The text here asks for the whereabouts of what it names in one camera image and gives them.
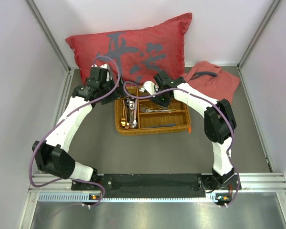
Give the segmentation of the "gold spoon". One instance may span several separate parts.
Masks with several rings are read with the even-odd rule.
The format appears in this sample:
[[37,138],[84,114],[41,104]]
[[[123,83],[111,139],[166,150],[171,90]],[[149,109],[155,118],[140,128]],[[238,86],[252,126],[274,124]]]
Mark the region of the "gold spoon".
[[126,118],[125,118],[125,110],[124,110],[124,100],[122,99],[122,116],[120,119],[120,126],[125,128],[127,124]]

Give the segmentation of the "black round spoon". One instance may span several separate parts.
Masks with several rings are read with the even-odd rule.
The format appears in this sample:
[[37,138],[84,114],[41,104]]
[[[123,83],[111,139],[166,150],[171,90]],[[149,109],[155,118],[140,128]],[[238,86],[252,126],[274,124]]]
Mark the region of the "black round spoon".
[[129,107],[128,107],[128,104],[129,104],[129,97],[126,97],[126,98],[124,99],[124,102],[125,102],[125,105],[126,105],[127,118],[128,118],[128,122],[129,122]]

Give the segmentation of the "blue handled knife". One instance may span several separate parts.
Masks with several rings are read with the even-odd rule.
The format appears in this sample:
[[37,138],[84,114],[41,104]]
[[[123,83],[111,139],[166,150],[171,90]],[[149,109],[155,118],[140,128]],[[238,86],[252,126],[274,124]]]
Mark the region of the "blue handled knife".
[[162,127],[173,127],[176,126],[176,123],[173,124],[165,124],[165,125],[153,125],[153,126],[147,126],[147,127],[143,127],[143,128],[162,128]]

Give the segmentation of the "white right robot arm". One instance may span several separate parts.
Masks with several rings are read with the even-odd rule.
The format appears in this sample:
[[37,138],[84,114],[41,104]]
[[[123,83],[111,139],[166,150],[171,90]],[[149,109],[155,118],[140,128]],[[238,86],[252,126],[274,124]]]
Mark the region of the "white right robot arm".
[[231,164],[234,142],[235,117],[228,100],[216,100],[194,89],[183,77],[175,80],[165,71],[154,77],[155,82],[146,81],[142,88],[150,100],[168,107],[172,99],[194,109],[204,119],[204,133],[212,142],[214,153],[213,184],[223,189],[230,184],[235,169]]

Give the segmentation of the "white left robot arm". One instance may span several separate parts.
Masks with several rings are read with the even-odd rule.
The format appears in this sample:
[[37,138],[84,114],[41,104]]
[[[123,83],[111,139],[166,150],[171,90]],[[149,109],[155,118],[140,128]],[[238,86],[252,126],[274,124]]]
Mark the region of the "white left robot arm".
[[33,146],[38,170],[61,179],[80,179],[88,189],[98,185],[97,170],[69,155],[73,137],[97,103],[107,104],[123,96],[123,81],[114,81],[108,64],[93,65],[84,84],[74,88],[55,129]]

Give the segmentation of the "pink handled spoon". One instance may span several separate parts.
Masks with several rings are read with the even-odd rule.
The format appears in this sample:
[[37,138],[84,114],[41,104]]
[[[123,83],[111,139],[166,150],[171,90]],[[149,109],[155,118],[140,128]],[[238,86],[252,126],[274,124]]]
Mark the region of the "pink handled spoon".
[[138,99],[135,99],[133,102],[133,109],[132,109],[132,125],[131,127],[135,129],[137,127],[137,108],[138,108]]

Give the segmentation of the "silver fork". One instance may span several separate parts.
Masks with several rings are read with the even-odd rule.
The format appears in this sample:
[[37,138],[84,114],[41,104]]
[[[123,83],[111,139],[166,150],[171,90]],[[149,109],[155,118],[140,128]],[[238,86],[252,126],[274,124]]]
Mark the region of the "silver fork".
[[175,110],[166,110],[166,109],[149,109],[149,108],[140,108],[140,112],[142,113],[172,113]]

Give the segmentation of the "copper spoon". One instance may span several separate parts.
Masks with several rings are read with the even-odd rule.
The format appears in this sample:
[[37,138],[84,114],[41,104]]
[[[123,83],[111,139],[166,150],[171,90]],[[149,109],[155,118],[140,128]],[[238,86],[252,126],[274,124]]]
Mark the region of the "copper spoon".
[[129,129],[130,128],[130,124],[129,124],[128,118],[127,118],[127,110],[126,110],[125,102],[123,102],[123,111],[124,111],[125,119],[126,119],[125,129]]

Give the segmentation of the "gold fork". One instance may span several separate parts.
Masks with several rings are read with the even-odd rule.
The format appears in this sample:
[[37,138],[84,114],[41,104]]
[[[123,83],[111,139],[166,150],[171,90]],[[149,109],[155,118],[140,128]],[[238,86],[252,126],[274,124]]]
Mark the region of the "gold fork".
[[147,106],[141,106],[140,108],[142,108],[142,107],[144,107],[144,108],[149,108],[149,109],[165,109],[165,108],[162,108],[162,107],[147,107]]

